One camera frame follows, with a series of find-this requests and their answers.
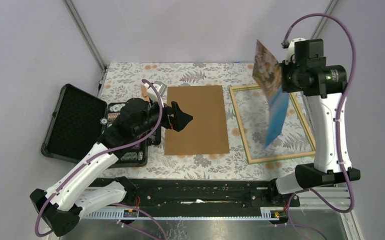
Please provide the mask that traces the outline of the brown cardboard backing board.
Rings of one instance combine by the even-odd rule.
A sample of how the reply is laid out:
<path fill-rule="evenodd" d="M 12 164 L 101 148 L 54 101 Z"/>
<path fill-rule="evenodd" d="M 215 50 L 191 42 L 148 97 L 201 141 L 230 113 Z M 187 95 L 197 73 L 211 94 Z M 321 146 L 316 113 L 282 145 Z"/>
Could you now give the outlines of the brown cardboard backing board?
<path fill-rule="evenodd" d="M 166 156 L 216 155 L 230 152 L 223 87 L 170 86 L 167 103 L 177 102 L 181 111 L 193 117 L 180 132 L 167 130 Z"/>

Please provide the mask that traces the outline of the seascape photo print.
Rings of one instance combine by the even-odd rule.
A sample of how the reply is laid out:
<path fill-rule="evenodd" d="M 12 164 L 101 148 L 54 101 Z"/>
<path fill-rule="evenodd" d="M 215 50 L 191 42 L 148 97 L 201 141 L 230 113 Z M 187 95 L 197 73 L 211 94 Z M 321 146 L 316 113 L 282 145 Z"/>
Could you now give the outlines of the seascape photo print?
<path fill-rule="evenodd" d="M 282 133 L 289 106 L 289 94 L 282 90 L 282 68 L 276 57 L 256 41 L 252 78 L 262 89 L 269 111 L 263 147 L 267 148 Z"/>

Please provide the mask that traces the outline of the wooden picture frame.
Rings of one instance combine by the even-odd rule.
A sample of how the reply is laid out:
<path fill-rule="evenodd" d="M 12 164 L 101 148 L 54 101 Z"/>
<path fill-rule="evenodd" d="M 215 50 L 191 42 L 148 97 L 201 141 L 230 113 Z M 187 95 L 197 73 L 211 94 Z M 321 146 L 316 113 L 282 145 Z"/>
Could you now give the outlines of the wooden picture frame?
<path fill-rule="evenodd" d="M 269 128 L 268 102 L 258 85 L 230 87 L 230 97 L 239 134 L 249 164 L 313 157 L 316 141 L 302 103 L 295 93 L 288 96 L 288 108 L 281 134 L 265 146 Z"/>

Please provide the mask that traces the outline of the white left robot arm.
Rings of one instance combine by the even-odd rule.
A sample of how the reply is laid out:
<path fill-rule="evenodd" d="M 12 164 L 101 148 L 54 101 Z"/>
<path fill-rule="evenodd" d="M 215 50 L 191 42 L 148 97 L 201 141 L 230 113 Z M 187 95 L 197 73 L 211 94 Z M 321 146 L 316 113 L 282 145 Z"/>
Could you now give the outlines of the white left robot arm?
<path fill-rule="evenodd" d="M 119 180 L 113 180 L 88 194 L 84 194 L 84 191 L 129 148 L 147 140 L 160 127 L 180 132 L 192 120 L 193 116 L 183 112 L 175 101 L 166 105 L 161 99 L 129 99 L 116 119 L 72 170 L 46 190 L 37 188 L 30 194 L 37 211 L 35 234 L 38 237 L 47 236 L 47 233 L 40 233 L 41 221 L 50 228 L 49 234 L 61 237 L 94 211 L 118 203 L 131 205 L 136 193 Z"/>

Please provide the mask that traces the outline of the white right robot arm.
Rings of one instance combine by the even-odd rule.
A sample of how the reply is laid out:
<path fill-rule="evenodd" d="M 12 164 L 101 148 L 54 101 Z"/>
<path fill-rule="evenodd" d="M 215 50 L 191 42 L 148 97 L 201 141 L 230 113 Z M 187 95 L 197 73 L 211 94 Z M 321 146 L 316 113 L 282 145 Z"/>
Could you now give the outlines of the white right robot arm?
<path fill-rule="evenodd" d="M 345 104 L 345 68 L 326 64 L 322 39 L 294 38 L 283 43 L 283 48 L 287 55 L 280 64 L 282 91 L 305 96 L 316 149 L 312 163 L 299 164 L 294 173 L 271 181 L 267 199 L 274 206 L 284 203 L 287 194 L 361 179 L 348 155 L 345 126 L 336 127 L 345 115 L 344 105 L 339 106 Z"/>

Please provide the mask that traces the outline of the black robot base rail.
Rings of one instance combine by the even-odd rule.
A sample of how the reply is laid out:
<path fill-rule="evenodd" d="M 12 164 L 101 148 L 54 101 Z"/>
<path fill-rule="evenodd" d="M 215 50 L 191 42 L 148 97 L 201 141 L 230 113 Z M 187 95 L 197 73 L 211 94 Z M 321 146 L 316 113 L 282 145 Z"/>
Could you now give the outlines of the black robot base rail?
<path fill-rule="evenodd" d="M 269 203 L 269 206 L 280 206 L 283 203 L 285 208 L 293 200 L 289 199 L 290 194 L 279 194 L 273 180 L 142 179 L 122 176 L 116 177 L 114 181 L 122 184 L 127 191 L 121 203 L 139 208 L 160 206 L 166 201 L 170 205 L 199 200 L 205 203 L 248 204 L 253 201 L 253 196 L 257 196 L 253 206 L 257 204 L 262 207 L 262 202 Z"/>

